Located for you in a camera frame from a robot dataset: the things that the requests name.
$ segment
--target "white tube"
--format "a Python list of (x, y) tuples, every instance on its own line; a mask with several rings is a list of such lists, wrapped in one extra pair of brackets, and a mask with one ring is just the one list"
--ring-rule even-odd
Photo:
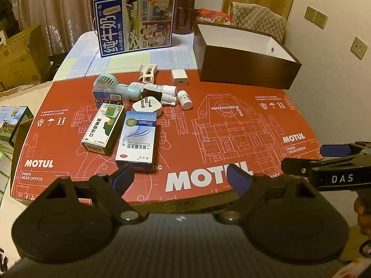
[(141, 82), (132, 82), (130, 86), (140, 90), (148, 89), (153, 91), (159, 91), (163, 94), (169, 94), (171, 96), (176, 96), (178, 92), (177, 87), (174, 85), (144, 84)]
[(163, 106), (172, 106), (172, 107), (175, 107), (175, 102), (167, 102), (167, 101), (161, 101), (161, 104)]
[(177, 102), (177, 97), (176, 96), (172, 96), (172, 95), (169, 95), (169, 94), (165, 94), (163, 93), (162, 97), (161, 97), (161, 101), (165, 101), (165, 102)]

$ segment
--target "small pill bottle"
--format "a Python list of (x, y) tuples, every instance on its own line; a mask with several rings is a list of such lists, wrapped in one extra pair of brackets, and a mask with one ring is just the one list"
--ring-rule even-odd
[(193, 106), (192, 100), (185, 90), (179, 91), (177, 96), (183, 110), (189, 110)]

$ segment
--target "red package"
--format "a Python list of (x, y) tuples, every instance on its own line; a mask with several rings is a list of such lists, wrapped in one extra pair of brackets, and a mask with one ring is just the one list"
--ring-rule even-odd
[(195, 9), (194, 16), (196, 21), (233, 25), (232, 18), (226, 13), (221, 13), (219, 11), (213, 11), (209, 9)]

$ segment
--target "human hand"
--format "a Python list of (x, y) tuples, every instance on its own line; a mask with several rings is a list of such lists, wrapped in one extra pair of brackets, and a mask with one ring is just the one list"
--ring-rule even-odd
[(365, 213), (366, 207), (362, 204), (362, 201), (357, 197), (354, 202), (354, 211), (358, 214), (358, 225), (361, 227), (361, 234), (371, 234), (371, 213)]

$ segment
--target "barcode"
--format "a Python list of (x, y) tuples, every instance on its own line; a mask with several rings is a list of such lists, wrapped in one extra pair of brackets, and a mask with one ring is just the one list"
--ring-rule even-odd
[(86, 149), (93, 150), (97, 153), (103, 153), (104, 152), (101, 147), (96, 147), (96, 146), (92, 146), (92, 145), (89, 145), (89, 144), (86, 144)]
[(111, 99), (121, 100), (121, 94), (110, 94)]

